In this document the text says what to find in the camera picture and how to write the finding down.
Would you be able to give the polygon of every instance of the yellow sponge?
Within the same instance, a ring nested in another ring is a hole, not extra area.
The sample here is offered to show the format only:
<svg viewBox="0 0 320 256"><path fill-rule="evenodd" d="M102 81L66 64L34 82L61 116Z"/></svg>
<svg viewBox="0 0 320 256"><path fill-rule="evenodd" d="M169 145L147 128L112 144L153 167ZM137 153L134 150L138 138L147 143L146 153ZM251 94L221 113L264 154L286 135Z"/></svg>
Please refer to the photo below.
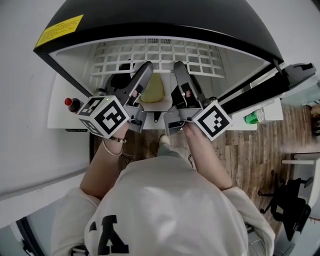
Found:
<svg viewBox="0 0 320 256"><path fill-rule="evenodd" d="M152 74L143 94L141 100L145 103L160 102L165 97L165 89L162 84L160 74Z"/></svg>

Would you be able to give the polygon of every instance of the yellow object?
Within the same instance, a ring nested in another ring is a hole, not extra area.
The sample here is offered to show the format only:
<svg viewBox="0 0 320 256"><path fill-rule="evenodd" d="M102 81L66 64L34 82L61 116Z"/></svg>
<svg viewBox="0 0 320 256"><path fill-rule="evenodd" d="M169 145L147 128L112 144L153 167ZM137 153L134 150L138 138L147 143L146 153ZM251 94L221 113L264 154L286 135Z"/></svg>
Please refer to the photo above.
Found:
<svg viewBox="0 0 320 256"><path fill-rule="evenodd" d="M65 21L62 21L62 22L55 24L51 27L48 27L47 29L45 29L43 31L43 33L40 36L40 39L36 43L35 47L43 45L46 42L49 42L53 39L59 38L59 37L64 36L66 34L75 32L78 25L79 25L79 22L81 21L83 16L84 15L82 14L77 17L73 17L73 18L67 19Z"/></svg>
<svg viewBox="0 0 320 256"><path fill-rule="evenodd" d="M162 101L165 97L165 89L162 84L160 74L152 74L143 94L141 100L145 103L154 103Z"/></svg>

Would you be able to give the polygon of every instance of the white wall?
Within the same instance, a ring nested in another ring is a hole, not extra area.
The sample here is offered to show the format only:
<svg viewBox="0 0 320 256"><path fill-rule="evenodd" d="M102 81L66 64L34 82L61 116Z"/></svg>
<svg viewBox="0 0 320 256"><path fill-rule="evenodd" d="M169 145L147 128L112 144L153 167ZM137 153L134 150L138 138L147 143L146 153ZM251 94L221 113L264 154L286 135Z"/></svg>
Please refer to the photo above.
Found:
<svg viewBox="0 0 320 256"><path fill-rule="evenodd" d="M293 107L302 106L308 103L313 103L320 99L320 87L318 85L311 86L302 90L290 97L281 100L282 104L290 105Z"/></svg>
<svg viewBox="0 0 320 256"><path fill-rule="evenodd" d="M56 73L33 53L63 2L0 1L0 200L89 164L87 133L47 129Z"/></svg>
<svg viewBox="0 0 320 256"><path fill-rule="evenodd" d="M320 11L311 0L247 0L271 33L286 64L313 63L316 75L285 97L320 79Z"/></svg>

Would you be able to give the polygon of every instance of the white grid panel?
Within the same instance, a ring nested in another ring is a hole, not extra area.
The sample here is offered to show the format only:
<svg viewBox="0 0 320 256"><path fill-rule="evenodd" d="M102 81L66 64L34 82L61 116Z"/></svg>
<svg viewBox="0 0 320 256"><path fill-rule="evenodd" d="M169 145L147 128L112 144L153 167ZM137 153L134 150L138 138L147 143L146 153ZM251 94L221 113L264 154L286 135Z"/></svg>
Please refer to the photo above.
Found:
<svg viewBox="0 0 320 256"><path fill-rule="evenodd" d="M171 73L174 63L181 61L189 74L225 78L216 46L159 38L100 42L95 51L91 78L101 81L109 74L134 73L146 61L153 63L154 73Z"/></svg>

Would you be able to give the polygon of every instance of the silver bracelet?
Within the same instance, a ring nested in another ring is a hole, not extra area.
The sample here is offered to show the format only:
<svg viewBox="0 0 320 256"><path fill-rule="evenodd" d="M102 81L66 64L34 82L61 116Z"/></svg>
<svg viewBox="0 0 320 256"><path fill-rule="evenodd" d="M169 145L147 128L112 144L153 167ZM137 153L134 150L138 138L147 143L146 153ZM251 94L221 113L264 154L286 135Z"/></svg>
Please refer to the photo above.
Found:
<svg viewBox="0 0 320 256"><path fill-rule="evenodd" d="M121 152L120 152L119 154L114 154L114 153L110 152L110 150L107 148L106 143L105 143L105 139L102 140L102 143L103 143L104 149L105 149L110 155L115 156L115 157L121 156L121 154L122 154L122 147L121 147Z"/></svg>

